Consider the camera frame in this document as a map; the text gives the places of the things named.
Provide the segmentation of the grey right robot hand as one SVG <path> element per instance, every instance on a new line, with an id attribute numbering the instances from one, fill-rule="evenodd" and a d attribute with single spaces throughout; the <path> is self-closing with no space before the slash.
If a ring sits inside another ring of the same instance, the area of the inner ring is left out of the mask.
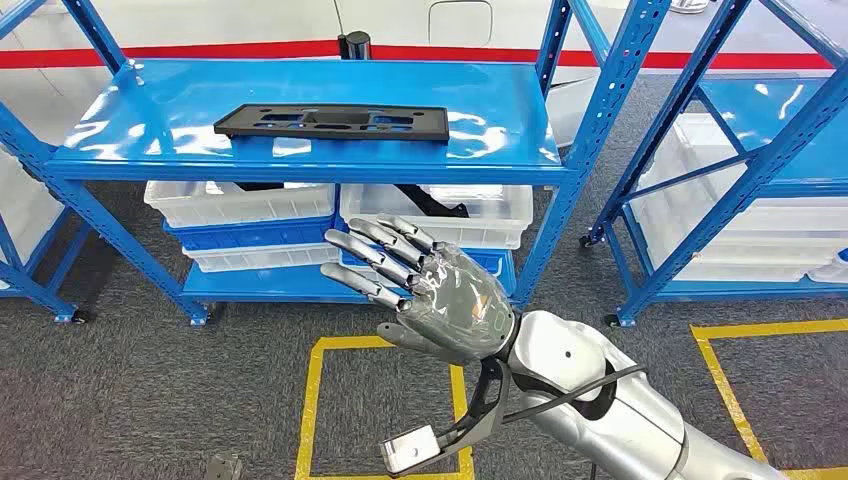
<path id="1" fill-rule="evenodd" d="M 517 328 L 508 296 L 456 245 L 387 214 L 375 221 L 353 218 L 347 231 L 330 229 L 324 238 L 403 289 L 398 294 L 338 263 L 320 268 L 323 276 L 395 313 L 395 322 L 378 326 L 382 339 L 454 365 L 507 349 Z"/>

